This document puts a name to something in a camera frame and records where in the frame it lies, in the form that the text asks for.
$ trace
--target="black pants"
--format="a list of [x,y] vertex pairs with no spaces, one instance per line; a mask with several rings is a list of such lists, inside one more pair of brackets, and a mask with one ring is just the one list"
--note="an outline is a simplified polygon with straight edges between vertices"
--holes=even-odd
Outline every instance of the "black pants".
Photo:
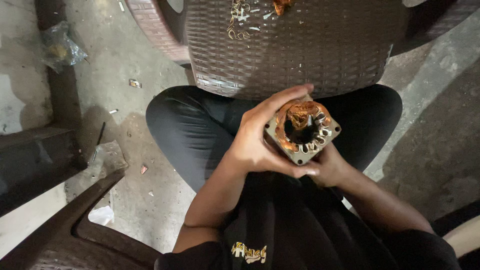
[[[315,101],[325,105],[342,127],[334,144],[360,171],[382,149],[402,114],[400,96],[382,85]],[[196,86],[176,86],[150,102],[146,121],[163,154],[198,192],[230,147],[242,114],[258,103],[219,96]]]

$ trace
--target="woven rattan texture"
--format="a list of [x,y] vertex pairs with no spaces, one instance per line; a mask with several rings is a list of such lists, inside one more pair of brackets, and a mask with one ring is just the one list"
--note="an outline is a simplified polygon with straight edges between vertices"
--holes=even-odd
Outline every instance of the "woven rattan texture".
[[235,31],[253,35],[236,40],[227,34],[230,1],[189,2],[186,30],[198,87],[244,99],[304,83],[316,86],[313,98],[366,87],[382,76],[407,18],[399,0],[297,1],[283,16],[267,19],[270,0],[245,3],[260,10],[235,20]]

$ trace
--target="brown plastic chair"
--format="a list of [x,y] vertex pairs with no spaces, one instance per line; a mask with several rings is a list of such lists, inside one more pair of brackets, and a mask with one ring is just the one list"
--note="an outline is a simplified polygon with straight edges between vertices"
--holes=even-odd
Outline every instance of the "brown plastic chair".
[[118,170],[81,193],[0,260],[2,270],[133,270],[154,268],[161,255],[88,213],[124,176]]
[[236,33],[251,35],[242,40],[227,33],[230,1],[189,2],[185,27],[198,87],[259,100],[304,83],[316,86],[313,98],[345,94],[378,82],[389,56],[435,39],[480,7],[480,0],[412,8],[401,0],[309,0],[264,19],[271,1],[255,2],[245,1],[259,11],[243,25],[235,20]]

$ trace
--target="concrete floor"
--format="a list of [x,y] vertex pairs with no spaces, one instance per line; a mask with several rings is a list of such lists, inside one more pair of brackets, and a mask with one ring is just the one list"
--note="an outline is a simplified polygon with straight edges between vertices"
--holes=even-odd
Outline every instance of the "concrete floor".
[[[89,54],[88,62],[74,67],[82,149],[87,157],[93,153],[106,122],[102,142],[116,139],[129,164],[107,196],[115,212],[108,226],[169,252],[194,192],[155,145],[144,113],[160,91],[188,84],[185,71],[153,49],[129,11],[122,13],[115,1],[65,2],[74,40]],[[431,220],[480,197],[479,20],[480,11],[431,44],[393,57],[381,80],[400,93],[404,111],[365,173]],[[143,88],[128,86],[129,78]],[[113,109],[120,111],[109,114]],[[144,175],[142,164],[149,168]],[[67,199],[97,178],[70,179]]]

